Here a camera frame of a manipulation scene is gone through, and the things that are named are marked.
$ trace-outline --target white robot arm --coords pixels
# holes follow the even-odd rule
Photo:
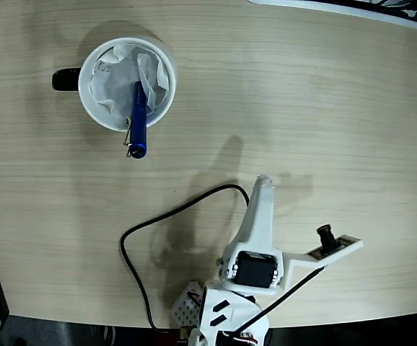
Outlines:
[[[207,281],[203,290],[191,282],[172,308],[180,326],[194,327],[188,346],[263,346],[267,316],[232,334],[262,311],[253,296],[276,294],[278,286],[287,292],[295,267],[321,268],[363,246],[351,236],[334,239],[325,225],[317,230],[320,247],[306,254],[282,252],[273,247],[272,225],[273,184],[259,176],[240,230],[217,260],[219,281]]]

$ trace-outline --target tissue paper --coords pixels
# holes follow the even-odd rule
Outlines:
[[[107,50],[96,62],[90,88],[96,102],[111,116],[131,116],[133,84],[141,81],[147,98],[147,115],[165,100],[170,86],[167,69],[160,57],[139,45],[122,44]]]

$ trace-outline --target mug handle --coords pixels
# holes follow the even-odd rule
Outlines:
[[[59,92],[76,92],[79,90],[80,68],[63,68],[51,77],[51,86]]]

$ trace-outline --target white mug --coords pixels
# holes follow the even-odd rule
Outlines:
[[[146,126],[152,126],[161,120],[170,108],[175,98],[177,86],[177,66],[175,59],[167,47],[159,40],[148,36],[120,37],[107,41],[95,48],[85,59],[81,68],[63,68],[53,74],[52,86],[55,90],[70,92],[78,91],[80,100],[94,121],[101,126],[118,132],[127,132],[128,125],[124,119],[112,117],[103,105],[93,99],[90,89],[90,81],[96,62],[107,50],[119,44],[140,45],[152,52],[155,52],[164,63],[169,77],[169,92],[164,102],[156,110],[148,115]]]

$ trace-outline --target wooden table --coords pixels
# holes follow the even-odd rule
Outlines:
[[[142,161],[76,93],[51,89],[55,70],[137,33],[171,49],[180,77]],[[277,247],[312,249],[323,223],[366,244],[276,309],[273,327],[417,312],[417,31],[247,0],[0,1],[0,276],[13,314],[148,326],[120,235],[216,185],[250,191],[259,174],[276,185]],[[244,210],[223,192],[127,241],[158,326],[190,279],[216,274]]]

